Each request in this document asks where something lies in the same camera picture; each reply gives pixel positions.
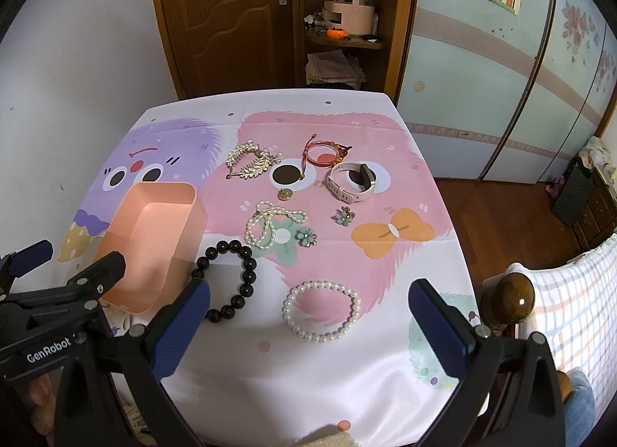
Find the left hand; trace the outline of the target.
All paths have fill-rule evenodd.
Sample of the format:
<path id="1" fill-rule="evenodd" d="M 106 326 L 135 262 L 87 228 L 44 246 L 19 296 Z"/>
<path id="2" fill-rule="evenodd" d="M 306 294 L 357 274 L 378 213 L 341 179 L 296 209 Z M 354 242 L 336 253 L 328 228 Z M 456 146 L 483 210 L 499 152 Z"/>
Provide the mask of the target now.
<path id="1" fill-rule="evenodd" d="M 49 375 L 44 374 L 32 379 L 28 384 L 22 384 L 19 393 L 28 409 L 34 431 L 45 438 L 48 446 L 52 446 L 56 395 Z"/>

